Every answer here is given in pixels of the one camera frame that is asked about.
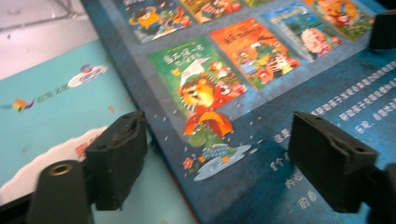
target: children's book cover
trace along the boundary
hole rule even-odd
[[[197,37],[154,52],[149,58],[186,116],[183,133],[190,146],[198,147],[194,156],[189,154],[183,161],[187,173],[196,175],[195,181],[203,180],[242,159],[249,146],[231,147],[224,142],[233,125],[217,109],[247,89],[208,40]]]
[[[191,18],[172,0],[114,0],[140,43],[191,25]]]
[[[319,21],[301,4],[295,3],[262,16],[268,18],[311,62],[342,44],[330,26]]]
[[[351,41],[372,29],[374,19],[351,0],[304,0],[321,18]]]
[[[261,4],[269,2],[270,0],[244,0],[250,7],[257,7]]]
[[[199,23],[213,21],[242,8],[236,0],[180,0]]]
[[[256,19],[248,19],[210,34],[246,80],[263,88],[300,63]]]

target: white speck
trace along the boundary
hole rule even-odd
[[[259,150],[259,149],[258,149],[258,148],[253,148],[253,149],[250,150],[249,154],[253,154],[253,153],[255,153],[257,150]]]

